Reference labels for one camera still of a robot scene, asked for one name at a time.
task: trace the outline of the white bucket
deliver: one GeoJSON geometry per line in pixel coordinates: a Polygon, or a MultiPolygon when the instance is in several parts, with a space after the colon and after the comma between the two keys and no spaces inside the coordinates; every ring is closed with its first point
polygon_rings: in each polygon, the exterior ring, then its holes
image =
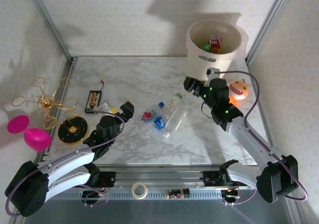
{"type": "Polygon", "coordinates": [[[187,76],[205,81],[209,67],[227,71],[232,60],[246,56],[247,42],[248,35],[243,29],[225,21],[206,19],[193,23],[186,35],[187,76]],[[221,36],[222,54],[201,49],[211,35],[221,36]]]}

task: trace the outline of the small electronic board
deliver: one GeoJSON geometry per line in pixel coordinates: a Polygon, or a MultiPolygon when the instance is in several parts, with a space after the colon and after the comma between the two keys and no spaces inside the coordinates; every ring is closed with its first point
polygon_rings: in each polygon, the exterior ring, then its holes
{"type": "Polygon", "coordinates": [[[86,102],[85,113],[96,113],[93,109],[100,105],[102,91],[90,91],[86,102]]]}

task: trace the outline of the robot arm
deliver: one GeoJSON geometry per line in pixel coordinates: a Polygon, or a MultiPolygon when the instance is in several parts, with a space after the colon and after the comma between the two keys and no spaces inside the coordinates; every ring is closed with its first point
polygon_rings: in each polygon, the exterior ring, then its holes
{"type": "Polygon", "coordinates": [[[100,170],[92,162],[109,150],[121,132],[121,124],[133,117],[134,106],[130,102],[122,105],[121,110],[123,113],[116,114],[119,118],[103,116],[96,130],[75,151],[38,164],[24,163],[5,191],[7,204],[11,201],[21,215],[27,217],[67,189],[94,185],[100,170]]]}
{"type": "Polygon", "coordinates": [[[252,155],[260,168],[256,170],[254,167],[242,165],[237,160],[231,160],[220,166],[219,180],[225,184],[229,181],[240,181],[257,188],[267,202],[273,203],[298,187],[290,174],[292,173],[298,179],[298,163],[293,156],[283,156],[265,141],[249,125],[240,110],[229,103],[229,88],[226,81],[219,78],[218,72],[218,69],[209,68],[206,82],[187,77],[184,88],[204,100],[211,109],[214,122],[235,137],[252,155]],[[276,157],[280,157],[280,161],[287,166],[290,173],[276,157]]]}

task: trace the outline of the cable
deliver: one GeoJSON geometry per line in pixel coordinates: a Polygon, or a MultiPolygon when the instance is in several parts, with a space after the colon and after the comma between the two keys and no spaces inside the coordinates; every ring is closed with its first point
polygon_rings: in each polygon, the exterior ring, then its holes
{"type": "Polygon", "coordinates": [[[72,153],[69,153],[68,155],[65,155],[65,156],[63,156],[63,157],[61,157],[61,158],[58,158],[57,160],[55,160],[55,161],[53,161],[53,162],[51,162],[51,163],[49,163],[49,164],[46,164],[46,165],[44,165],[43,167],[41,167],[41,168],[39,168],[39,169],[36,169],[36,170],[32,171],[31,173],[27,174],[26,176],[24,176],[24,177],[17,183],[17,185],[15,185],[14,188],[8,193],[8,198],[7,198],[6,202],[5,202],[5,210],[6,210],[6,213],[8,213],[8,215],[10,215],[11,217],[19,217],[19,216],[21,215],[20,213],[18,213],[18,214],[12,213],[12,212],[10,211],[10,209],[9,209],[9,203],[10,203],[10,201],[11,201],[12,196],[13,196],[14,193],[17,191],[17,189],[21,186],[21,184],[22,184],[25,180],[27,180],[29,177],[31,177],[33,174],[35,174],[35,173],[37,173],[37,172],[39,172],[39,171],[42,171],[42,170],[44,170],[44,169],[46,169],[46,168],[48,168],[48,167],[51,167],[52,165],[54,165],[54,164],[56,164],[56,163],[58,163],[58,162],[60,162],[60,161],[62,161],[62,160],[66,160],[66,159],[68,159],[68,158],[70,158],[70,157],[73,157],[73,156],[75,156],[75,155],[77,155],[77,154],[80,154],[80,153],[83,153],[83,152],[86,152],[86,151],[90,151],[90,150],[92,150],[93,148],[98,148],[98,147],[101,147],[101,146],[103,146],[103,145],[106,145],[106,144],[112,142],[113,140],[115,140],[116,138],[118,138],[118,137],[120,136],[120,134],[122,133],[122,131],[123,131],[123,129],[124,129],[124,126],[125,126],[125,122],[124,122],[124,120],[123,120],[120,116],[118,116],[118,115],[116,115],[116,114],[113,114],[113,113],[110,113],[110,112],[105,112],[105,111],[95,111],[95,112],[96,112],[96,113],[104,113],[104,114],[110,115],[110,116],[112,116],[112,117],[118,118],[118,119],[122,122],[122,124],[123,124],[122,129],[118,132],[118,134],[117,134],[114,138],[110,139],[109,141],[106,141],[106,142],[104,142],[104,143],[98,144],[98,145],[96,145],[96,146],[94,146],[94,147],[88,147],[88,148],[83,148],[83,149],[80,149],[80,150],[76,150],[76,151],[74,151],[74,152],[72,152],[72,153]]]}
{"type": "Polygon", "coordinates": [[[101,178],[100,181],[102,182],[102,184],[104,185],[104,190],[103,192],[105,192],[106,189],[108,189],[108,192],[110,192],[110,188],[108,187],[108,185],[106,185],[106,181],[104,178],[101,178]]]}
{"type": "MultiPolygon", "coordinates": [[[[245,75],[250,76],[257,87],[257,94],[256,94],[256,100],[254,102],[254,104],[251,106],[251,108],[248,110],[245,118],[244,118],[244,124],[245,127],[248,128],[248,132],[267,150],[267,152],[271,152],[271,149],[268,148],[263,141],[261,141],[255,134],[254,132],[252,132],[249,129],[248,123],[247,123],[247,118],[248,115],[251,113],[251,111],[255,108],[255,106],[258,103],[259,100],[259,96],[260,96],[260,86],[258,83],[258,80],[256,79],[255,76],[253,76],[252,74],[245,72],[245,71],[222,71],[222,72],[214,72],[215,74],[222,74],[222,73],[242,73],[245,75]]],[[[305,201],[308,199],[308,192],[306,191],[305,187],[301,184],[301,182],[298,180],[298,178],[291,172],[291,170],[285,165],[285,163],[283,161],[281,161],[281,159],[276,155],[276,154],[272,154],[272,156],[278,161],[278,163],[280,163],[280,165],[282,165],[282,167],[286,170],[287,173],[289,173],[289,175],[293,178],[293,180],[296,182],[296,184],[301,188],[301,190],[303,191],[303,193],[305,194],[305,196],[303,198],[295,198],[295,197],[290,197],[285,195],[286,198],[291,199],[291,200],[295,200],[295,201],[305,201]]]]}
{"type": "Polygon", "coordinates": [[[209,117],[207,114],[205,114],[205,113],[203,112],[203,106],[204,106],[204,104],[205,104],[205,101],[203,101],[203,103],[201,103],[201,108],[200,108],[201,112],[202,112],[203,115],[205,115],[207,118],[213,119],[212,117],[209,117]]]}
{"type": "MultiPolygon", "coordinates": [[[[95,188],[92,188],[92,187],[90,187],[90,186],[87,186],[87,185],[84,185],[84,184],[82,184],[82,185],[80,185],[81,187],[84,187],[84,188],[87,188],[87,189],[91,189],[93,192],[96,192],[96,193],[98,193],[99,195],[100,195],[100,197],[104,197],[105,198],[105,202],[104,203],[101,203],[101,204],[96,204],[96,205],[94,205],[94,204],[91,204],[90,205],[90,207],[97,207],[97,206],[102,206],[102,205],[105,205],[106,203],[108,203],[108,197],[103,193],[103,192],[100,192],[99,190],[97,190],[97,189],[95,189],[95,188]]],[[[87,200],[88,200],[88,197],[92,194],[92,193],[89,193],[88,195],[86,195],[86,197],[85,197],[85,199],[84,199],[84,206],[86,206],[87,205],[87,200]]]]}
{"type": "Polygon", "coordinates": [[[233,190],[235,190],[235,189],[237,189],[237,188],[238,188],[238,192],[239,192],[239,186],[234,187],[234,188],[231,188],[231,189],[228,189],[228,191],[233,191],[233,190]]]}
{"type": "Polygon", "coordinates": [[[100,82],[102,83],[102,87],[101,87],[100,91],[102,91],[102,89],[103,89],[103,87],[104,87],[104,81],[103,81],[103,79],[100,79],[100,82]]]}
{"type": "Polygon", "coordinates": [[[229,202],[227,202],[226,200],[222,200],[222,202],[225,203],[225,206],[226,206],[227,204],[231,204],[232,206],[234,206],[234,205],[239,205],[239,204],[243,204],[243,203],[246,203],[246,202],[248,202],[249,200],[251,200],[251,199],[255,196],[256,192],[257,192],[257,189],[254,190],[253,194],[252,194],[249,198],[247,198],[246,200],[244,200],[244,201],[242,201],[242,202],[240,202],[240,203],[229,203],[229,202]]]}

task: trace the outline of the battery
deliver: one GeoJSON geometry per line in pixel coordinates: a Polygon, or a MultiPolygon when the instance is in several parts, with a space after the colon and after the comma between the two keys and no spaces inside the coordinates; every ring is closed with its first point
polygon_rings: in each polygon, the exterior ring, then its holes
{"type": "Polygon", "coordinates": [[[189,198],[189,188],[166,190],[165,198],[189,198]]]}

